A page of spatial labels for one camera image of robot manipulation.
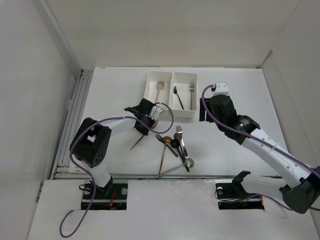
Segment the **copper fork long handle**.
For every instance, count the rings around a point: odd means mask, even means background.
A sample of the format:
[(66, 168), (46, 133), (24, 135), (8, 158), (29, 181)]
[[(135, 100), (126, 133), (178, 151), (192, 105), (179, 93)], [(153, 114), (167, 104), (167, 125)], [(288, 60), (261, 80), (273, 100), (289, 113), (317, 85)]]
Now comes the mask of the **copper fork long handle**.
[[(159, 120), (157, 119), (154, 124), (151, 126), (151, 129), (154, 129), (159, 123)], [(142, 135), (137, 141), (136, 143), (130, 148), (130, 150), (132, 150), (146, 135)]]

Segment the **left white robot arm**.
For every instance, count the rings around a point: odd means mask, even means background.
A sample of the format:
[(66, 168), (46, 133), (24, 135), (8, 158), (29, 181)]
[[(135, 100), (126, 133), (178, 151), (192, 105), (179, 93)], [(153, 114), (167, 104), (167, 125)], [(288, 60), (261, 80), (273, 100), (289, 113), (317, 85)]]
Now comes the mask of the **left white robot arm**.
[(85, 164), (94, 192), (100, 198), (111, 195), (113, 178), (103, 163), (111, 137), (130, 129), (147, 135), (164, 109), (143, 98), (137, 106), (126, 107), (121, 114), (97, 121), (85, 118), (69, 147), (70, 154)]

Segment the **brown spoon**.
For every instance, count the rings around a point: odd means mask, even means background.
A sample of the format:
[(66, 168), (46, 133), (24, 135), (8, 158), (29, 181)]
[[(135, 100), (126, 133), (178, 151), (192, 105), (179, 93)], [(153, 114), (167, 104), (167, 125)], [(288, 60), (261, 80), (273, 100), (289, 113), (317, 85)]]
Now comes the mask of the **brown spoon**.
[(179, 142), (179, 148), (180, 148), (180, 151), (181, 151), (181, 153), (182, 153), (182, 157), (183, 157), (183, 159), (185, 160), (186, 158), (185, 158), (185, 154), (184, 154), (184, 151), (183, 151), (183, 148), (182, 148), (182, 145), (181, 145), (181, 136), (178, 134), (178, 133), (175, 133), (174, 134), (174, 138), (176, 139), (176, 140), (178, 140), (178, 142)]

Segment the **black fork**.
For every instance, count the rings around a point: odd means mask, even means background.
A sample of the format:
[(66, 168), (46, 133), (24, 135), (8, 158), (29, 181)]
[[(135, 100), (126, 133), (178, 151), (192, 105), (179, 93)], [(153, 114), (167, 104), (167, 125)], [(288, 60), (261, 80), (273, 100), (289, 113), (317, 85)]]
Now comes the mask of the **black fork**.
[(179, 101), (179, 104), (180, 104), (182, 110), (184, 110), (185, 108), (184, 108), (184, 105), (183, 105), (183, 103), (182, 103), (182, 101), (181, 101), (181, 98), (180, 98), (180, 96), (179, 96), (179, 94), (178, 94), (177, 85), (174, 86), (174, 88), (173, 88), (173, 93), (177, 96), (178, 101)]

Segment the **beige spoon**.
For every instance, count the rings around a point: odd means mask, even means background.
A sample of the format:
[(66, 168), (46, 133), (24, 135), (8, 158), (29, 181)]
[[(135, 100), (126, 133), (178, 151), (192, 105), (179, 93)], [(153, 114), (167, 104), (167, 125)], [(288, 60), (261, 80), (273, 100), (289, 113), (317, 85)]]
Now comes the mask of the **beige spoon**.
[(164, 83), (163, 81), (159, 81), (159, 82), (156, 84), (157, 92), (156, 92), (155, 102), (158, 102), (160, 93), (161, 93), (161, 91), (164, 89), (164, 86), (165, 86), (165, 83)]

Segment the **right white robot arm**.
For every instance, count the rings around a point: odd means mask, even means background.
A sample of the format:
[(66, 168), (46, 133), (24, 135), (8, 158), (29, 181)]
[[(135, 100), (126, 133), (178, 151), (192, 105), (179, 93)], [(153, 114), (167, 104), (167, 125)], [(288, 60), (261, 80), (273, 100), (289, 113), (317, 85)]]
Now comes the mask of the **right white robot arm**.
[(320, 196), (320, 169), (300, 161), (272, 140), (247, 115), (237, 114), (228, 95), (218, 94), (199, 100), (199, 121), (215, 123), (226, 137), (250, 150), (273, 168), (280, 179), (254, 176), (243, 170), (228, 186), (236, 199), (263, 195), (281, 199), (290, 210), (304, 214)]

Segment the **silver fork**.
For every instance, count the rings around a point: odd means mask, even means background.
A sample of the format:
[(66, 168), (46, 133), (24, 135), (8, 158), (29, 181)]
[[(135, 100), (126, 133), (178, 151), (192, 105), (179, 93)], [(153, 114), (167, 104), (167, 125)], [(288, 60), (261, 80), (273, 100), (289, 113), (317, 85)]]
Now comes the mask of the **silver fork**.
[(189, 86), (189, 92), (190, 92), (190, 110), (193, 110), (193, 98), (194, 98), (194, 92), (195, 92), (195, 85), (194, 83), (191, 83)]
[(179, 134), (179, 141), (180, 141), (180, 147), (181, 147), (181, 150), (182, 150), (182, 154), (183, 154), (185, 159), (188, 159), (189, 156), (188, 156), (188, 153), (187, 153), (187, 150), (186, 150), (186, 146), (185, 146), (185, 143), (184, 143), (184, 140), (183, 140), (182, 127), (180, 125), (176, 125), (175, 126), (175, 130), (176, 130), (176, 133)]

